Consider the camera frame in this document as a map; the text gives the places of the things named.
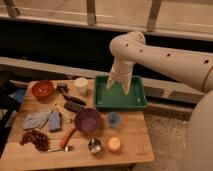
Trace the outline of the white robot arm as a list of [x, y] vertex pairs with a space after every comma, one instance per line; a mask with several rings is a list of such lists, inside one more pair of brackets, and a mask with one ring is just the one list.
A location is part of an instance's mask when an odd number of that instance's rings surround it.
[[179, 171], [213, 171], [213, 53], [150, 46], [139, 31], [113, 38], [107, 86], [130, 91], [133, 66], [143, 65], [204, 93], [191, 115]]

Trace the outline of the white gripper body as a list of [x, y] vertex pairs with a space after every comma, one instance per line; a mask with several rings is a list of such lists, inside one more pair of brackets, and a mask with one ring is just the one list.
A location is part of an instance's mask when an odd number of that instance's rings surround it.
[[133, 66], [133, 62], [115, 59], [109, 74], [110, 82], [128, 83], [132, 76]]

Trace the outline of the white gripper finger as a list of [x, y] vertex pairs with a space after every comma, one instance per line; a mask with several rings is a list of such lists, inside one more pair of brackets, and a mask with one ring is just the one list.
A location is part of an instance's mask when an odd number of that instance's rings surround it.
[[125, 94], [129, 93], [129, 91], [130, 91], [130, 85], [131, 85], [131, 81], [122, 84], [122, 87], [123, 87], [123, 90], [124, 90]]
[[115, 83], [115, 80], [111, 76], [109, 76], [107, 80], [106, 88], [110, 89], [114, 85], [114, 83]]

